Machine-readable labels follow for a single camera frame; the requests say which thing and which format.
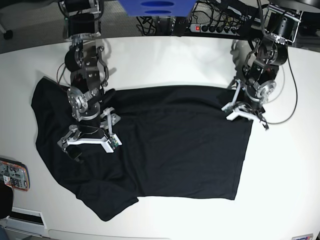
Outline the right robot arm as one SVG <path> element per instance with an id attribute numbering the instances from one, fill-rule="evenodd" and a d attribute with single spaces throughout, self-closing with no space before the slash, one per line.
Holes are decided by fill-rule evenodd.
<path id="1" fill-rule="evenodd" d="M 63 37 L 70 41 L 64 57 L 64 65 L 70 72 L 66 94 L 72 117 L 77 121 L 57 144 L 80 163 L 80 145 L 100 145 L 106 153 L 113 153 L 121 145 L 112 129 L 120 118 L 112 107 L 101 109 L 101 103 L 110 99 L 104 90 L 110 77 L 102 57 L 105 48 L 96 42 L 101 36 L 104 1 L 59 0 L 57 5 L 64 16 Z"/>

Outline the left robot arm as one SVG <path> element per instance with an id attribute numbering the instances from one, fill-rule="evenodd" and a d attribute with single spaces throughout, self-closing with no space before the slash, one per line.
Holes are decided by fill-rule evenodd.
<path id="1" fill-rule="evenodd" d="M 257 1 L 262 37 L 254 40 L 255 46 L 246 56 L 241 85 L 248 99 L 246 111 L 264 123 L 263 105 L 277 86 L 276 76 L 288 60 L 288 44 L 296 40 L 303 13 L 272 2 L 263 6 Z"/>

